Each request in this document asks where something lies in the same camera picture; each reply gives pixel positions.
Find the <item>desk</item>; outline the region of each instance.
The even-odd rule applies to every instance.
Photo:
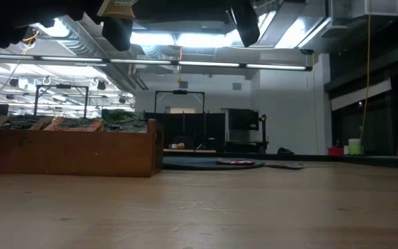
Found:
[[[0,174],[0,248],[398,248],[398,169]]]

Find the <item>cable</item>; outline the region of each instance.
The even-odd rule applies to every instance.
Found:
[[[365,109],[363,110],[362,130],[360,133],[360,142],[363,144],[363,135],[365,133],[366,112],[368,108],[368,93],[370,90],[370,71],[371,71],[371,1],[368,13],[368,58],[366,65],[366,96],[365,96]]]
[[[316,146],[317,146],[317,154],[319,155],[319,128],[317,127],[317,113],[316,113],[316,72],[314,71],[314,66],[316,64],[314,53],[312,54],[312,90],[314,95],[314,124],[316,127]]]
[[[38,31],[36,32],[36,34],[34,34],[33,36],[31,36],[31,37],[29,37],[29,38],[22,39],[22,41],[23,41],[23,42],[32,41],[34,38],[38,37],[38,35],[39,35],[39,30],[38,30]]]

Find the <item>fluorescent light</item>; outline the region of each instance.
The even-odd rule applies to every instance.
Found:
[[[247,64],[247,68],[304,71],[304,70],[306,70],[307,67],[306,66],[268,65],[268,64]]]
[[[35,25],[51,37],[67,37],[70,34],[69,29],[67,29],[67,27],[65,27],[65,25],[58,18],[55,18],[54,20],[55,25],[50,28],[46,28],[41,24]]]
[[[0,59],[32,60],[35,58],[29,55],[0,55]]]
[[[75,66],[107,66],[106,63],[77,62]]]
[[[184,33],[179,36],[177,45],[187,48],[221,48],[231,44],[225,35]]]
[[[331,17],[328,17],[319,27],[316,28],[313,32],[310,33],[299,45],[299,48],[302,48],[309,41],[311,41],[319,32],[323,30],[329,23],[331,22]]]
[[[298,18],[290,28],[288,28],[275,48],[295,48],[305,39],[305,35],[305,22],[303,22],[301,18]]]
[[[63,61],[63,62],[103,62],[100,58],[80,58],[80,57],[52,57],[43,56],[43,60],[48,61]]]
[[[130,43],[141,46],[174,45],[171,34],[166,33],[131,33]]]
[[[170,61],[156,59],[110,59],[111,63],[171,65]]]
[[[239,67],[239,63],[226,62],[179,62],[181,66],[221,66],[221,67]]]

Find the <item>metal frame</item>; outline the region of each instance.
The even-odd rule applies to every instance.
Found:
[[[155,91],[155,113],[157,113],[156,108],[158,107],[158,94],[159,93],[172,93],[174,95],[187,95],[187,94],[201,94],[202,95],[202,112],[205,113],[205,92],[196,92],[196,91],[183,91],[183,90],[174,90],[174,91]]]
[[[56,87],[57,89],[71,89],[71,88],[76,88],[76,89],[83,88],[83,89],[86,89],[86,96],[85,96],[85,102],[84,102],[84,118],[87,117],[88,86],[71,86],[71,85],[65,85],[65,84],[57,84],[57,85],[39,84],[39,85],[36,86],[35,109],[33,111],[33,115],[34,116],[37,115],[39,97],[41,97],[44,94],[44,93],[42,93],[41,95],[39,94],[39,90],[40,90],[41,87],[47,87],[49,89],[52,88],[52,87]]]

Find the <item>wooden crate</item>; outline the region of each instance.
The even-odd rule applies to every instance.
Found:
[[[162,146],[155,120],[148,133],[0,129],[0,173],[150,177]]]

